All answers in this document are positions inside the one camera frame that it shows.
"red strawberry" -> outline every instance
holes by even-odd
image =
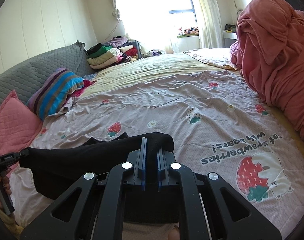
[[[119,131],[121,131],[121,123],[116,122],[115,124],[111,125],[108,129],[108,136],[113,137],[115,136]]]
[[[261,201],[268,197],[267,179],[258,177],[258,172],[263,171],[260,163],[253,164],[252,157],[242,159],[237,170],[237,185],[239,189],[247,195],[248,200],[256,199]]]
[[[100,104],[100,106],[106,105],[109,102],[109,99],[105,99],[102,101],[102,103]]]
[[[208,85],[208,87],[209,87],[209,88],[217,89],[217,88],[218,88],[218,84],[217,84],[217,83],[211,82],[211,83]]]
[[[265,110],[265,108],[260,104],[255,105],[255,109],[256,109],[256,112],[259,114],[269,115],[268,112]]]
[[[43,128],[40,135],[44,135],[46,133],[47,129],[46,128]]]

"gray quilted cushion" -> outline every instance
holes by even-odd
[[[25,104],[60,67],[67,68],[80,77],[93,74],[84,46],[84,43],[77,41],[71,46],[32,57],[3,72],[0,75],[0,105],[12,90],[17,92]]]

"window frame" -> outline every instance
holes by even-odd
[[[195,22],[197,24],[197,19],[196,19],[196,14],[195,14],[195,9],[194,9],[194,4],[193,4],[193,1],[191,1],[191,5],[192,5],[192,9],[185,9],[185,10],[171,10],[171,11],[168,11],[170,14],[174,14],[174,13],[184,13],[184,12],[192,12],[194,13],[194,18],[195,18]]]

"bedsheet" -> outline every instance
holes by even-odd
[[[266,216],[285,238],[304,214],[304,159],[270,108],[228,71],[177,74],[75,100],[44,121],[35,148],[76,147],[91,136],[110,140],[126,132],[170,134],[176,160],[194,172],[220,174]],[[35,191],[32,174],[11,175],[15,215],[27,225],[51,202]],[[136,234],[124,239],[166,239]]]
[[[205,70],[219,70],[219,68],[204,64],[184,53],[143,58],[135,62],[120,64],[100,71],[92,80],[96,80],[97,83],[88,87],[82,94],[82,97],[131,86],[155,78],[202,72]]]

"window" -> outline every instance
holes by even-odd
[[[165,0],[175,27],[191,27],[197,24],[192,0]]]

